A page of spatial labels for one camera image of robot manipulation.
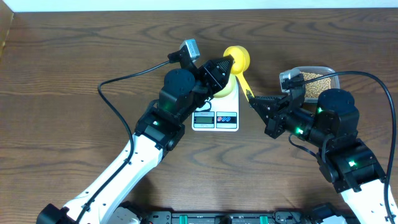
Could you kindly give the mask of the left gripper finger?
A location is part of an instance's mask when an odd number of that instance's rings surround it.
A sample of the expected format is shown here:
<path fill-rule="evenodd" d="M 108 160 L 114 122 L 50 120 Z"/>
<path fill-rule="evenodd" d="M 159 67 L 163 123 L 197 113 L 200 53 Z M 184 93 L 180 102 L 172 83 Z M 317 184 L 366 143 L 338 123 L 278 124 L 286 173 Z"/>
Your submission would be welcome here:
<path fill-rule="evenodd" d="M 206 65 L 206 69 L 215 78 L 224 78 L 226 75 L 230 74 L 233 62 L 233 57 L 227 55 L 222 58 L 209 60 Z"/>
<path fill-rule="evenodd" d="M 229 75 L 221 67 L 216 67 L 214 71 L 215 87 L 214 92 L 217 93 L 221 91 L 229 80 Z"/>

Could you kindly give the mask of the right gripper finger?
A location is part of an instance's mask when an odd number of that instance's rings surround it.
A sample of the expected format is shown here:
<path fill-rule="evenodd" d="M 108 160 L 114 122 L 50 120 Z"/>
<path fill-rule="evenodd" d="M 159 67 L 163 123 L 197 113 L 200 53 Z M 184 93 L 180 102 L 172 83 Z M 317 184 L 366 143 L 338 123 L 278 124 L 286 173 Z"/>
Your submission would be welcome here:
<path fill-rule="evenodd" d="M 283 128 L 285 126 L 288 103 L 250 102 L 250 106 L 260 116 L 267 128 Z"/>
<path fill-rule="evenodd" d="M 254 98 L 249 99 L 249 104 L 252 107 L 287 107 L 290 104 L 290 100 L 288 96 L 255 96 Z"/>

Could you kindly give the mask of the yellow measuring scoop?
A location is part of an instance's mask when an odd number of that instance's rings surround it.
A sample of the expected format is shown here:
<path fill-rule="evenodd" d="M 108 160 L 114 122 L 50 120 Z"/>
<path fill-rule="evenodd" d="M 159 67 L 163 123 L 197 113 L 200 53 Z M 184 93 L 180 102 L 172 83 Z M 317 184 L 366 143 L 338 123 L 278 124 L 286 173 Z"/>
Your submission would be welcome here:
<path fill-rule="evenodd" d="M 254 97 L 251 87 L 248 85 L 248 82 L 244 77 L 244 72 L 248 69 L 251 61 L 249 52 L 240 45 L 234 45 L 228 47 L 223 55 L 230 55 L 234 59 L 231 74 L 233 74 L 238 79 L 240 87 L 247 101 L 249 101 L 250 98 Z"/>

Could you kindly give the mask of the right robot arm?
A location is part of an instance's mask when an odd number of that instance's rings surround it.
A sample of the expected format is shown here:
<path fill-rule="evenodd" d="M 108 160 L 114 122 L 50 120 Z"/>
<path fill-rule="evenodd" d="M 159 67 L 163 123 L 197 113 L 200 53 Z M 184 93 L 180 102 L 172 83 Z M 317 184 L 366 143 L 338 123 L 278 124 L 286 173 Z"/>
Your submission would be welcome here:
<path fill-rule="evenodd" d="M 358 137 L 359 111 L 350 92 L 338 88 L 321 92 L 314 113 L 302 107 L 302 86 L 291 88 L 285 96 L 248 95 L 248 102 L 269 137 L 288 132 L 318 148 L 312 156 L 320 172 L 361 223 L 396 223 L 389 176 Z"/>

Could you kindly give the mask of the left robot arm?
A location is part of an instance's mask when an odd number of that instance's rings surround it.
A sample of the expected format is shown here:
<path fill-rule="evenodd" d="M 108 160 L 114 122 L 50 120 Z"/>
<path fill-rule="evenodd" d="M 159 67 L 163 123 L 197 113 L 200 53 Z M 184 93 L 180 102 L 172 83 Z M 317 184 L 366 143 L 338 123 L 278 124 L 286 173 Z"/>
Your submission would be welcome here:
<path fill-rule="evenodd" d="M 230 55 L 209 60 L 201 67 L 183 54 L 170 54 L 168 62 L 179 63 L 180 68 L 167 72 L 159 98 L 150 102 L 135 129 L 122 122 L 129 136 L 122 152 L 62 208 L 48 204 L 37 223 L 111 223 L 130 191 L 181 140 L 184 121 L 227 85 L 233 67 Z"/>

